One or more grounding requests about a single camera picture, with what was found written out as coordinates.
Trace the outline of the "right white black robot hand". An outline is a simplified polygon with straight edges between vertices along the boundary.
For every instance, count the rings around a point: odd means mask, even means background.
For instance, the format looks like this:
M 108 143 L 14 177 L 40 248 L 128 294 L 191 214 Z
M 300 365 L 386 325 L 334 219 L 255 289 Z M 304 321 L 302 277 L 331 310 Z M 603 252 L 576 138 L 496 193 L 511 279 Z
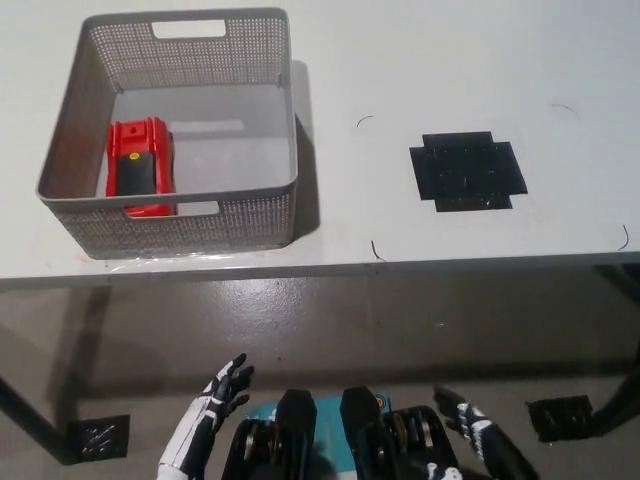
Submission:
M 434 386 L 433 399 L 447 427 L 466 441 L 492 479 L 540 478 L 510 437 L 476 404 L 442 385 Z

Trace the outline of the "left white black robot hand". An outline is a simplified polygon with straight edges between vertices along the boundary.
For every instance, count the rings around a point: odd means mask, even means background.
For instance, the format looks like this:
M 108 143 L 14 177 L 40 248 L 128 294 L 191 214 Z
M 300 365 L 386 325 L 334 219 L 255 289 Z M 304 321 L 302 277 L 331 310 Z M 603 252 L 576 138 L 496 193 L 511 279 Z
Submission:
M 157 479 L 203 479 L 225 420 L 249 401 L 247 389 L 254 373 L 244 364 L 246 353 L 227 362 L 190 403 L 157 466 Z

